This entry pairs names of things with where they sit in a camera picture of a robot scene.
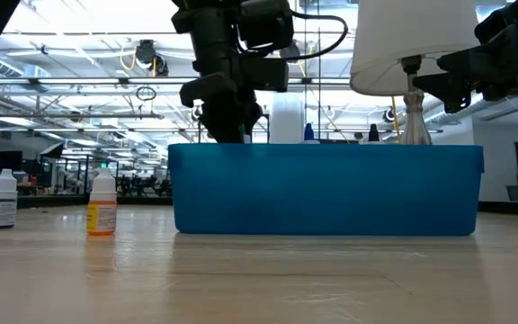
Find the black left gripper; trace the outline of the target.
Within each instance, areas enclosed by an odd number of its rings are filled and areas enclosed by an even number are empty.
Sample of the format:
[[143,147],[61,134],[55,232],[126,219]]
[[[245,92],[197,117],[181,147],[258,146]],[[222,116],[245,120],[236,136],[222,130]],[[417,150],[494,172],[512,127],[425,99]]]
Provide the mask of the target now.
[[235,48],[196,48],[193,69],[199,76],[182,85],[183,106],[203,102],[200,121],[218,143],[243,143],[263,116],[255,90],[244,82],[242,62],[259,58],[238,53]]

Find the large blue dropper bottle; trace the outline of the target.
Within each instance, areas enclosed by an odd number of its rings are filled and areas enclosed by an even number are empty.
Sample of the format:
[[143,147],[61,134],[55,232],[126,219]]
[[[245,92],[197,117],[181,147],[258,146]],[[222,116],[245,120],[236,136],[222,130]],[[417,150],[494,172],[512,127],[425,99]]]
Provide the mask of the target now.
[[302,143],[303,144],[319,144],[320,143],[320,141],[315,138],[315,132],[314,132],[312,124],[310,122],[308,122],[305,125]]

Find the small bottle orange label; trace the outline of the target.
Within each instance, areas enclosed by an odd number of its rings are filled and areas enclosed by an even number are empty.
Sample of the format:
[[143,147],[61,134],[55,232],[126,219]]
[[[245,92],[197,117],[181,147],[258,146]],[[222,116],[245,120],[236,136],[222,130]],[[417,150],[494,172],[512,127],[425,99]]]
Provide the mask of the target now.
[[86,233],[92,236],[111,235],[117,223],[116,179],[103,167],[94,178],[87,204]]

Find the small bottle purple label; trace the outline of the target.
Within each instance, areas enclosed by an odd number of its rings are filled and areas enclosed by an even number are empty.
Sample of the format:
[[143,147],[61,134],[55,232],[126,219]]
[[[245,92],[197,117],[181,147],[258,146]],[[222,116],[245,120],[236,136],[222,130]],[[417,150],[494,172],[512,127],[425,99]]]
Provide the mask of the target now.
[[11,169],[0,173],[0,229],[15,225],[17,216],[17,180]]

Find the white column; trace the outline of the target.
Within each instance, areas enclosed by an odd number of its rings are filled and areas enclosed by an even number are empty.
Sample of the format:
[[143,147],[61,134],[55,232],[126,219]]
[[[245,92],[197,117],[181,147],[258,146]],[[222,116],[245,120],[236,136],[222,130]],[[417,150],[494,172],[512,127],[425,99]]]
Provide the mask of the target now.
[[304,104],[301,93],[276,93],[270,113],[270,142],[298,144],[303,141]]

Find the table lamp white shade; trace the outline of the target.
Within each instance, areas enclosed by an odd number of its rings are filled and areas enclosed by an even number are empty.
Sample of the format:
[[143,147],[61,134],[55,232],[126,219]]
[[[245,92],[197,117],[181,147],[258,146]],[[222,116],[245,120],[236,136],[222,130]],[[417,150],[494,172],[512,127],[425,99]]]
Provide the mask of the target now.
[[350,87],[362,95],[404,98],[404,144],[432,143],[424,92],[413,80],[441,73],[436,59],[478,44],[476,6],[476,0],[360,0]]

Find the blue plastic bin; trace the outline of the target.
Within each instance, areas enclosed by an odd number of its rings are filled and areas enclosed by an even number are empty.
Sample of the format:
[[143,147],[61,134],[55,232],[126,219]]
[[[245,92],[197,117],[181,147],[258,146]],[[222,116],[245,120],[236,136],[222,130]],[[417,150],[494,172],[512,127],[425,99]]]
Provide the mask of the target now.
[[175,144],[182,233],[468,236],[480,146]]

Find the black monitor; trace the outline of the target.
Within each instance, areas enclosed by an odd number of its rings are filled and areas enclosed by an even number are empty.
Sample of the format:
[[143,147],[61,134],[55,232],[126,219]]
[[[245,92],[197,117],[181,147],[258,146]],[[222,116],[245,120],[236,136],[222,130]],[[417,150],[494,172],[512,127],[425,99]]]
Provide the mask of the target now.
[[4,169],[22,170],[22,152],[20,150],[0,151],[0,172]]

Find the silver air duct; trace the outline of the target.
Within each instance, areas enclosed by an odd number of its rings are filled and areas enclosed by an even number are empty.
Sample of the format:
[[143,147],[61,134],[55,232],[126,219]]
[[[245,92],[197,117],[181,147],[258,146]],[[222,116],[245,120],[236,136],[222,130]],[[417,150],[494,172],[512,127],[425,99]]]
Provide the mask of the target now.
[[501,119],[515,122],[512,115],[516,114],[518,114],[518,100],[515,98],[507,97],[498,102],[488,102],[477,97],[468,108],[460,112],[446,113],[444,110],[440,110],[438,113],[426,117],[424,121],[427,125],[451,125],[457,124],[467,117],[474,117],[480,122],[492,122]]

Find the black aluminium table frame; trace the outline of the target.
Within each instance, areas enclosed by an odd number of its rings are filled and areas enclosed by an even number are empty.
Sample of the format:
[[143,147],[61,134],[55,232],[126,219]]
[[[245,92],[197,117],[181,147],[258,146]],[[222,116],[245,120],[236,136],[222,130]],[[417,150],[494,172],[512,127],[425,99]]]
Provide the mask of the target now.
[[[49,208],[84,205],[88,202],[87,195],[42,195],[42,196],[20,196],[18,198],[19,209]],[[148,197],[119,197],[118,204],[121,205],[161,205],[171,206],[171,198],[148,198]],[[479,202],[480,212],[498,214],[518,215],[518,202]]]

